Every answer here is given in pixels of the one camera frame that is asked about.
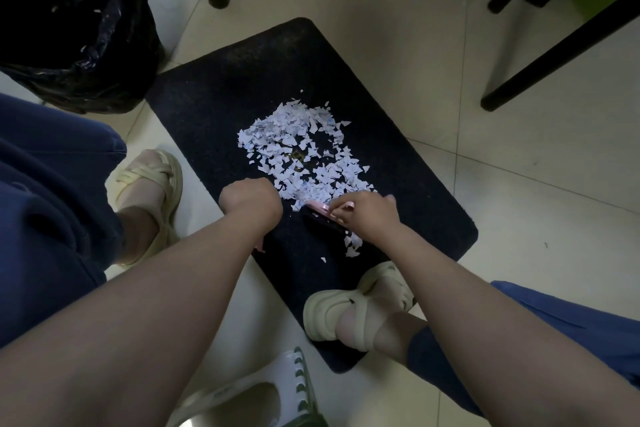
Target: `garbage can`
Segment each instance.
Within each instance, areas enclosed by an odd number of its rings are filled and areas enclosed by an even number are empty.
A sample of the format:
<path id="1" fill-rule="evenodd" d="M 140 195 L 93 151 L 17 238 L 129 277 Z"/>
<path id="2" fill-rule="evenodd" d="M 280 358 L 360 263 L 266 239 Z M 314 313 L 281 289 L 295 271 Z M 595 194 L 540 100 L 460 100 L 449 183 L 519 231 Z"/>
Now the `garbage can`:
<path id="1" fill-rule="evenodd" d="M 0 71 L 76 113 L 124 113 L 164 50 L 147 0 L 0 0 Z"/>

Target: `person's right hand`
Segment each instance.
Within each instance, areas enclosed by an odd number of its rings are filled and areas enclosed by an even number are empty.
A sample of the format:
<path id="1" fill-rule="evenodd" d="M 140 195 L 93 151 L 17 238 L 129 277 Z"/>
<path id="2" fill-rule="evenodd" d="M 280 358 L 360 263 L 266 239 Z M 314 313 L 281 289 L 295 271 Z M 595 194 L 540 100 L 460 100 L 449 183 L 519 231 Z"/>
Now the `person's right hand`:
<path id="1" fill-rule="evenodd" d="M 347 201 L 352 201 L 354 207 L 340 208 Z M 357 236 L 374 245 L 400 224 L 396 198 L 391 194 L 382 197 L 377 192 L 348 192 L 329 203 L 329 213 Z"/>
<path id="2" fill-rule="evenodd" d="M 242 211 L 264 223 L 264 232 L 276 227 L 282 218 L 282 200 L 267 178 L 232 182 L 220 193 L 218 200 L 224 214 Z"/>

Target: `blue jeans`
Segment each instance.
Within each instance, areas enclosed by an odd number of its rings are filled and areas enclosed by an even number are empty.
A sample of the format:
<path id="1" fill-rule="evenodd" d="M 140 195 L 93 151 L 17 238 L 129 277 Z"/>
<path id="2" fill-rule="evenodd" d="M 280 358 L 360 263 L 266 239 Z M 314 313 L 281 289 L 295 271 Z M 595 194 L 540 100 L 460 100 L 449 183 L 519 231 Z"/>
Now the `blue jeans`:
<path id="1" fill-rule="evenodd" d="M 105 282 L 126 153 L 108 125 L 0 94 L 0 348 Z"/>
<path id="2" fill-rule="evenodd" d="M 580 344 L 640 389 L 640 321 L 573 304 L 510 282 L 496 281 L 492 286 Z M 407 353 L 407 368 L 446 393 L 460 407 L 483 416 L 429 327 L 413 337 Z"/>

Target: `rectangular floor mat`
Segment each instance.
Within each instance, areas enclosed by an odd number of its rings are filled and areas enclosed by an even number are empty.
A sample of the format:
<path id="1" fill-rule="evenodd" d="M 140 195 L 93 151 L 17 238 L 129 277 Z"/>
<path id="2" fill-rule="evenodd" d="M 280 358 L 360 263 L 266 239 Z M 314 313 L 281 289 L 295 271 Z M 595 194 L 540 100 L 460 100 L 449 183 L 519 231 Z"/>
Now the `rectangular floor mat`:
<path id="1" fill-rule="evenodd" d="M 396 197 L 409 227 L 454 260 L 476 242 L 467 213 L 308 19 L 293 19 L 162 73 L 147 95 L 214 199 L 232 181 L 265 176 L 238 148 L 237 133 L 292 98 L 309 107 L 329 101 L 336 121 L 352 122 L 344 128 L 344 145 L 371 166 L 362 178 Z M 345 257 L 342 238 L 310 226 L 292 203 L 284 202 L 282 221 L 265 238 L 266 253 L 253 256 L 302 326 L 311 294 L 354 289 L 386 257 L 366 244 L 360 256 Z M 337 341 L 315 346 L 336 373 L 364 356 Z"/>

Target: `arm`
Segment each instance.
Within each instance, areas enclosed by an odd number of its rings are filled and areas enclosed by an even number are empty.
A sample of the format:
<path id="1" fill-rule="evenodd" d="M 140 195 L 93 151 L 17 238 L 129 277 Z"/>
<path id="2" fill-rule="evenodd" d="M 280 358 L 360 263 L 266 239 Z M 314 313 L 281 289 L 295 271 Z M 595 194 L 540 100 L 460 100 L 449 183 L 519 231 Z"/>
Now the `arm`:
<path id="1" fill-rule="evenodd" d="M 0 425 L 164 426 L 282 215 L 266 179 L 227 186 L 220 205 L 224 218 L 0 351 Z"/>
<path id="2" fill-rule="evenodd" d="M 352 211 L 337 209 L 353 201 Z M 395 199 L 346 194 L 330 210 L 396 263 L 456 374 L 496 426 L 631 426 L 621 376 L 398 219 Z"/>

